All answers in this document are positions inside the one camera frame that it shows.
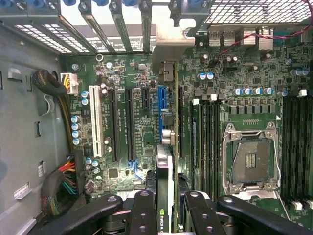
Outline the short black expansion slot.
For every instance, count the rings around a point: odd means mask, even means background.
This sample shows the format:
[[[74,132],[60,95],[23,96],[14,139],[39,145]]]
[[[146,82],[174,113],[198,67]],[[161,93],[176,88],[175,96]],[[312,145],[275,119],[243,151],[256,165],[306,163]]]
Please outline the short black expansion slot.
[[[149,109],[150,108],[150,96],[149,96],[148,88],[141,89],[141,99],[142,99],[142,108]]]

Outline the installed RAM stick white label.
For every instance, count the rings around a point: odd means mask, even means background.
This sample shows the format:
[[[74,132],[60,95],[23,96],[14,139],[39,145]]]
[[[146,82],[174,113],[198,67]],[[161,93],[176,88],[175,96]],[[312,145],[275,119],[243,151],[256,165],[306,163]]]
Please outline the installed RAM stick white label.
[[[193,99],[190,107],[190,128],[191,128],[191,172],[192,189],[199,190],[201,186],[200,177],[200,149],[199,149],[199,113],[200,100]]]

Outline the white expansion slot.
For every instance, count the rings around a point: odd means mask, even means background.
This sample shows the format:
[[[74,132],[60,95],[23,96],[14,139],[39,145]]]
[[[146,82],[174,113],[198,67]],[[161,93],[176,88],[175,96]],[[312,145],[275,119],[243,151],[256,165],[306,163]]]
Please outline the white expansion slot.
[[[101,158],[104,150],[100,86],[89,86],[89,96],[93,153],[95,158]]]

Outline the silver socket cover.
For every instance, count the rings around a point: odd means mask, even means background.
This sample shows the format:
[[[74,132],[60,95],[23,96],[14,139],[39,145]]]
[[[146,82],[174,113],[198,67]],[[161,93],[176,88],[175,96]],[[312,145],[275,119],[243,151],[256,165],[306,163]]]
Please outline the silver socket cover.
[[[248,201],[253,205],[259,206],[271,213],[274,213],[291,221],[288,210],[277,191],[268,192],[264,190],[251,190],[246,192],[240,192],[237,194],[233,193],[231,195]]]

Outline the blue expansion slot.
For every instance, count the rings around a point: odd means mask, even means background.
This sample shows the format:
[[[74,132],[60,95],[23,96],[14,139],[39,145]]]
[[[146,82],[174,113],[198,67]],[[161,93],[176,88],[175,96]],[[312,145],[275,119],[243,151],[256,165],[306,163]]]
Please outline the blue expansion slot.
[[[162,122],[162,112],[168,112],[167,88],[165,86],[159,86],[157,92],[158,92],[159,143],[161,143],[162,130],[164,128]]]

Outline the green motherboard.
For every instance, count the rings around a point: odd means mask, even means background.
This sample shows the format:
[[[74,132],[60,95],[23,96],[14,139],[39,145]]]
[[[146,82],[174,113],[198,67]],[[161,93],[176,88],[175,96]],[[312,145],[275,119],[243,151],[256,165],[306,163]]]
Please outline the green motherboard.
[[[282,172],[283,98],[313,97],[313,42],[301,38],[285,40],[279,32],[274,34],[269,50],[244,49],[240,45],[221,54],[224,43],[220,37],[220,33],[214,32],[208,39],[198,38],[195,46],[188,48],[178,62],[179,87],[183,88],[183,158],[179,157],[178,174],[186,176],[191,190],[190,102],[193,99],[220,103],[221,138],[230,122],[237,128],[256,128],[274,121],[279,131]],[[110,193],[125,198],[132,191],[146,188],[148,171],[156,174],[159,142],[159,84],[153,72],[152,56],[73,56],[66,59],[66,68],[61,75],[64,85],[78,87],[70,95],[69,108],[73,146],[81,154],[77,165],[66,174],[80,175],[77,183],[88,201]],[[94,157],[92,144],[89,86],[93,85],[100,86],[101,91],[104,150],[101,158]],[[142,108],[142,88],[149,89],[149,109]],[[112,161],[110,89],[115,89],[117,94],[118,162]],[[132,89],[134,101],[136,159],[132,162],[128,161],[126,89]],[[313,200],[303,205],[293,202],[290,207],[284,204],[292,222],[307,228],[313,225]]]

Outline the empty RAM slot row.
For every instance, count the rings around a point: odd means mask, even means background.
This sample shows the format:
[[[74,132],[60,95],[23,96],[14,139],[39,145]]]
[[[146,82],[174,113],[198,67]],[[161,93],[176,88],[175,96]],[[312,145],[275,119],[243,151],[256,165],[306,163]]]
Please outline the empty RAM slot row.
[[[313,97],[283,98],[281,193],[293,202],[313,200]]]

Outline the CPU socket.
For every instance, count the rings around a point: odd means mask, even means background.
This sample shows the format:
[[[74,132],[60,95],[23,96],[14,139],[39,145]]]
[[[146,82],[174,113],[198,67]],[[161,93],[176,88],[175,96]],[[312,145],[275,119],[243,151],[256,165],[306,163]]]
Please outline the CPU socket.
[[[279,131],[274,121],[256,128],[237,128],[228,123],[221,141],[222,186],[226,195],[278,191]]]

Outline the black open PC case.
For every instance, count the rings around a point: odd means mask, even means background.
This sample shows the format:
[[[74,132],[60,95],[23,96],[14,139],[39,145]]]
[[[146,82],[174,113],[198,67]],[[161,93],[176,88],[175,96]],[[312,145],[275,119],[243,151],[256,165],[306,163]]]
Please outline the black open PC case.
[[[0,0],[0,235],[34,235],[97,199],[87,200],[79,174],[66,174],[81,159],[69,108],[78,87],[62,81],[66,59],[153,57],[159,24],[180,27],[193,46],[220,33],[221,54],[240,45],[266,51],[279,32],[313,42],[313,0]],[[140,190],[106,195],[129,212],[126,200]],[[170,235],[195,235],[184,227],[180,196]],[[127,217],[107,217],[87,233],[126,235]]]

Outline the long black expansion slot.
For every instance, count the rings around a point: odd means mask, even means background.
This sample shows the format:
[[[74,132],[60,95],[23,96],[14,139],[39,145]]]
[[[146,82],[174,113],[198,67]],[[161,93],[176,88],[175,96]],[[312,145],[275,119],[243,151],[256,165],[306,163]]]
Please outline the long black expansion slot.
[[[183,88],[178,89],[179,157],[183,158]]]
[[[120,160],[120,147],[117,94],[115,92],[115,89],[110,89],[108,91],[108,94],[110,115],[112,119],[112,161],[118,162]]]
[[[125,112],[128,145],[128,161],[136,159],[135,152],[135,130],[134,130],[134,101],[132,89],[125,90]]]

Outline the RAM slot row holding stick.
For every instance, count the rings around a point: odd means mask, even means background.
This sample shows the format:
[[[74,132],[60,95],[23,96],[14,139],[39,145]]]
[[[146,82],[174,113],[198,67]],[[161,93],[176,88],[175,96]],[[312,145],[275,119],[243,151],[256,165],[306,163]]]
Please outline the RAM slot row holding stick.
[[[199,163],[201,177],[199,191],[207,193],[212,200],[217,200],[221,191],[220,103],[218,101],[200,100],[199,113]]]

